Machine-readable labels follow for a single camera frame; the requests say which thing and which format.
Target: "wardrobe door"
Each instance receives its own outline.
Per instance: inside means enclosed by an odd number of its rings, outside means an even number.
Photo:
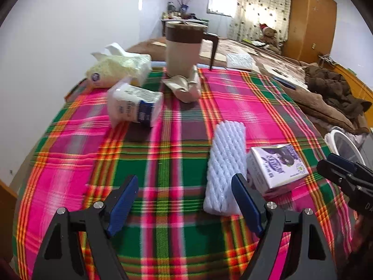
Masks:
[[[307,29],[309,0],[291,0],[289,35],[283,44],[282,55],[299,60]]]
[[[318,54],[330,53],[336,17],[337,3],[334,0],[310,0],[301,61],[317,62]]]

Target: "floral curtain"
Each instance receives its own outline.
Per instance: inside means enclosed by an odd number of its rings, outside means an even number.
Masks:
[[[262,32],[259,24],[277,30],[279,42],[288,39],[291,0],[237,0],[236,14],[229,25],[228,38],[254,41]]]

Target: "purple printed box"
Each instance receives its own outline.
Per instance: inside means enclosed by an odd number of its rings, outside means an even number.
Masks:
[[[291,144],[252,147],[247,169],[256,189],[266,196],[284,194],[308,176],[308,170]]]

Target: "blue gripper pad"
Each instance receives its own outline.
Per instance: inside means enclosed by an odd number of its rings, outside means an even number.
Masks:
[[[257,206],[249,195],[249,192],[245,188],[244,184],[241,182],[239,178],[240,175],[241,174],[236,174],[232,177],[232,193],[237,201],[239,209],[241,210],[241,213],[244,216],[245,222],[250,231],[260,237],[261,234],[264,232],[264,227],[262,225],[262,215],[260,214]]]
[[[109,237],[114,236],[120,231],[127,219],[134,200],[137,198],[139,191],[139,182],[137,176],[133,176],[123,193],[119,196],[117,203],[110,213],[110,223],[107,227]]]
[[[356,173],[356,167],[355,167],[355,163],[341,157],[341,156],[338,156],[337,154],[329,154],[327,160],[329,162],[332,162],[334,163],[335,165],[338,165],[339,167],[345,169],[346,171],[348,171],[350,174],[355,174]]]

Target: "table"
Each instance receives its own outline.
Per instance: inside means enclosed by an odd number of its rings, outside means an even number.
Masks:
[[[194,20],[194,19],[162,19],[162,36],[164,37],[166,35],[166,22],[172,22],[172,21],[182,21],[182,22],[193,22],[193,23],[199,23],[202,25],[208,26],[208,22],[202,21],[202,20]]]
[[[110,126],[107,89],[88,92],[86,80],[46,130],[20,191],[14,226],[14,259],[29,279],[45,231],[58,207],[70,211],[105,199],[128,174],[139,178],[139,198],[111,240],[130,279],[238,279],[257,245],[240,216],[203,211],[206,170],[214,127],[222,120],[247,127],[252,146],[291,143],[310,175],[273,200],[283,208],[310,207],[325,233],[337,267],[351,250],[354,218],[339,188],[320,177],[317,162],[329,149],[299,107],[272,79],[248,72],[200,69],[202,96],[180,102],[154,67],[146,84],[165,95],[153,129],[138,123]],[[273,277],[279,277],[288,247],[284,234]],[[81,236],[91,279],[97,279],[89,245]]]

